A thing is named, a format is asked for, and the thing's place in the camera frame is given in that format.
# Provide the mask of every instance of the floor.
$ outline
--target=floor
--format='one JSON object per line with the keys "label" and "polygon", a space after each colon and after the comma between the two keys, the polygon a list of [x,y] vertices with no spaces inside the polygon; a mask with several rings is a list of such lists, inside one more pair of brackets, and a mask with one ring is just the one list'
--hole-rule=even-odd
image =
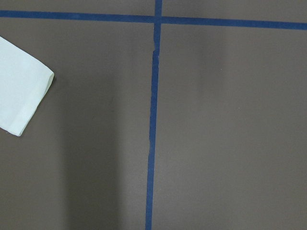
{"label": "floor", "polygon": [[[162,15],[307,23],[306,7],[164,0]],[[155,1],[1,10],[154,16]],[[307,31],[163,23],[148,164],[157,26],[0,17],[0,36],[55,73],[23,136],[0,130],[0,229],[306,228]]]}

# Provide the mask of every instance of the white cloth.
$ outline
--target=white cloth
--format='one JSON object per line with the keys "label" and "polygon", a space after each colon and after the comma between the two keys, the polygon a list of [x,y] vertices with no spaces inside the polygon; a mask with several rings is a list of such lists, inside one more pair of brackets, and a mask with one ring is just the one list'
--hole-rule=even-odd
{"label": "white cloth", "polygon": [[54,73],[0,37],[0,127],[21,136]]}

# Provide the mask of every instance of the folded napkin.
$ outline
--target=folded napkin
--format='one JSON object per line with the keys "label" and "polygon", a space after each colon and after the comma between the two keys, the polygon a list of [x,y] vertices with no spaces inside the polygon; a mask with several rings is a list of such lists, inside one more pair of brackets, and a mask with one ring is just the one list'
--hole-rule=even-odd
{"label": "folded napkin", "polygon": [[21,136],[54,73],[0,37],[0,127]]}

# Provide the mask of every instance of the blue cross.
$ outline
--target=blue cross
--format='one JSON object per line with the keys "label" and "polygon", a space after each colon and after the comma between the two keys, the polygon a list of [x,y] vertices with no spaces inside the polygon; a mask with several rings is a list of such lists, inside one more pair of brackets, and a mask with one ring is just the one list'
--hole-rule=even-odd
{"label": "blue cross", "polygon": [[163,0],[155,0],[154,16],[122,15],[122,14],[98,14],[98,13],[67,13],[67,12],[39,12],[39,11],[0,11],[0,17],[7,18],[40,18],[40,19],[65,19],[83,21],[105,21],[105,22],[128,22],[128,23],[153,23],[153,62],[152,62],[152,87],[150,107],[149,128],[149,155],[147,171],[147,195],[146,195],[146,222],[145,229],[152,229],[153,195],[154,195],[154,157],[155,136],[157,121],[157,97],[159,80],[159,54],[161,24],[188,24],[188,25],[214,25],[214,26],[236,26],[253,28],[272,28],[307,30],[307,23],[289,23],[255,20],[234,20],[214,18],[187,18],[162,16]]}

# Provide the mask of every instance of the white napkin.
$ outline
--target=white napkin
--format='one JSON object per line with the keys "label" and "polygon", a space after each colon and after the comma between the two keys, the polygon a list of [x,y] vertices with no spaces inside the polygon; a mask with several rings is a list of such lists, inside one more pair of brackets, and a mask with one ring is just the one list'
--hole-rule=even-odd
{"label": "white napkin", "polygon": [[0,127],[21,136],[54,73],[0,37]]}

